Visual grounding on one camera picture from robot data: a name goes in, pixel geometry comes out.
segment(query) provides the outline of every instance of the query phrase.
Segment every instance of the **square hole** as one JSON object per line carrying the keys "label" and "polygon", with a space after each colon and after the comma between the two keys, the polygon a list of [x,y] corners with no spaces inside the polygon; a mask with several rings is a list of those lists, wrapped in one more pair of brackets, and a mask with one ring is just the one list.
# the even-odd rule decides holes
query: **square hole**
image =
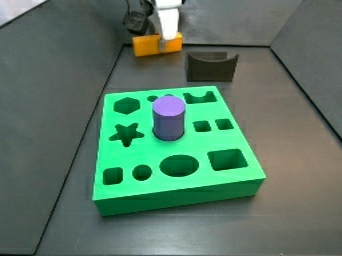
{"label": "square hole", "polygon": [[247,162],[239,149],[208,152],[208,159],[215,171],[247,167]]}
{"label": "square hole", "polygon": [[233,128],[229,119],[217,119],[215,122],[219,130],[229,130]]}
{"label": "square hole", "polygon": [[121,168],[109,168],[103,172],[103,184],[115,185],[123,181],[123,169]]}
{"label": "square hole", "polygon": [[211,131],[208,121],[193,122],[193,127],[195,127],[196,132],[209,132]]}

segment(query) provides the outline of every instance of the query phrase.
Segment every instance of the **gray table surface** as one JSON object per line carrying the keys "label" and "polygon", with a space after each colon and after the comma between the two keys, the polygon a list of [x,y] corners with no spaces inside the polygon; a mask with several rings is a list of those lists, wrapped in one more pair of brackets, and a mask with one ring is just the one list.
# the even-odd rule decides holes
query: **gray table surface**
{"label": "gray table surface", "polygon": [[37,255],[342,253],[342,147],[267,48],[184,47],[136,59],[121,51],[105,93],[187,83],[187,51],[240,54],[217,85],[267,180],[255,197],[101,218],[91,201],[101,104],[92,117]]}

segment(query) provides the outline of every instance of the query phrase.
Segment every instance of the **green shape sorter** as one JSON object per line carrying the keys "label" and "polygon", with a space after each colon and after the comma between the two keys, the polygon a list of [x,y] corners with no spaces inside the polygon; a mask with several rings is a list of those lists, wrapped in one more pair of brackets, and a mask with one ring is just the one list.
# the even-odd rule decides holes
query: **green shape sorter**
{"label": "green shape sorter", "polygon": [[[164,95],[187,103],[172,142],[152,132]],[[103,216],[252,196],[264,178],[215,86],[105,95],[92,197]]]}

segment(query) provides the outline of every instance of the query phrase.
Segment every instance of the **oval hole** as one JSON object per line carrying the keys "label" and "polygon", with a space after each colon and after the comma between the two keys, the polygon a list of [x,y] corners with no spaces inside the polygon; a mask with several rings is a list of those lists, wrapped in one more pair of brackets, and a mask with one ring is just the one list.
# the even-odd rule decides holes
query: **oval hole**
{"label": "oval hole", "polygon": [[157,99],[157,97],[153,96],[153,95],[147,97],[147,100],[148,100],[149,102],[153,102],[156,99]]}
{"label": "oval hole", "polygon": [[188,155],[173,155],[160,163],[161,172],[171,177],[184,177],[192,174],[199,167],[197,160]]}
{"label": "oval hole", "polygon": [[133,178],[139,181],[147,180],[152,175],[152,170],[147,165],[139,165],[133,168]]}

